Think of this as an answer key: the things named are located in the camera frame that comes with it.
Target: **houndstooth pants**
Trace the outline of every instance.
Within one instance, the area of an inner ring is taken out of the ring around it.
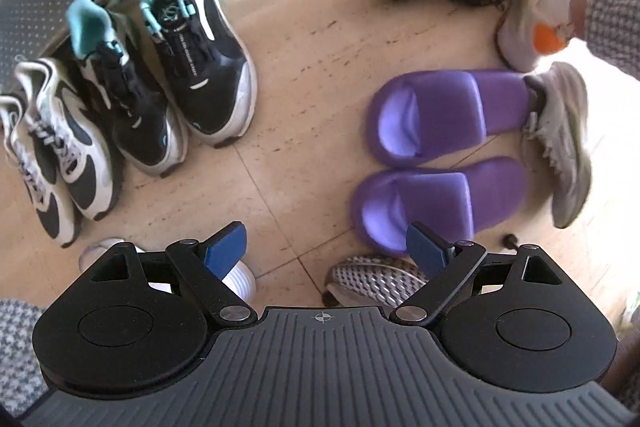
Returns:
[[[640,79],[640,0],[590,0],[585,40],[593,55]]]
[[[42,312],[25,302],[0,299],[0,405],[12,416],[20,416],[47,391],[31,346]]]

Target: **tile floor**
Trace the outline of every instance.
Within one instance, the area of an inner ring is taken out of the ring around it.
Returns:
[[[348,217],[352,190],[382,169],[363,140],[363,115],[388,79],[414,70],[498,66],[492,30],[498,10],[445,0],[393,6],[379,0],[223,0],[252,52],[260,97],[255,121],[236,146],[213,150],[192,140],[186,164],[165,180],[128,168],[122,200],[78,242],[60,250],[44,235],[16,172],[0,163],[0,297],[48,305],[78,275],[92,241],[118,235],[147,250],[183,237],[204,239],[231,220],[249,230],[246,263],[258,277],[254,306],[321,306],[328,268],[366,252]],[[548,215],[551,177],[529,150],[529,197],[508,222],[476,239],[493,249],[506,232],[539,243],[612,321],[637,285],[635,167],[640,85],[591,57],[583,45],[563,54],[590,90],[594,182],[567,230]],[[520,157],[520,136],[490,139],[433,166],[494,155]]]

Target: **purple slide sandal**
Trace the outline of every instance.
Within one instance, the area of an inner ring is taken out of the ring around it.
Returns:
[[[417,71],[388,81],[367,114],[367,142],[390,167],[414,167],[522,128],[529,91],[508,70]]]
[[[384,171],[356,189],[351,218],[361,239],[398,257],[406,255],[406,231],[414,221],[451,243],[473,239],[514,214],[525,195],[524,168],[506,156],[459,170]]]

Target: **orange patch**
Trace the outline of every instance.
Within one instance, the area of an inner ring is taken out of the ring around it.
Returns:
[[[556,30],[546,24],[533,28],[533,47],[541,55],[553,55],[566,48],[567,43],[558,38]]]

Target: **triangular cutout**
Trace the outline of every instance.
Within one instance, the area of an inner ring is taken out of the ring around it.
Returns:
[[[123,254],[117,253],[112,255],[108,260],[102,260],[101,266],[97,267],[97,271],[92,277],[92,280],[94,282],[124,281],[128,278],[129,269],[127,269],[127,260]]]
[[[527,266],[524,269],[524,282],[536,282],[538,284],[561,284],[562,281],[551,270],[547,263],[537,255],[531,255],[527,259]]]

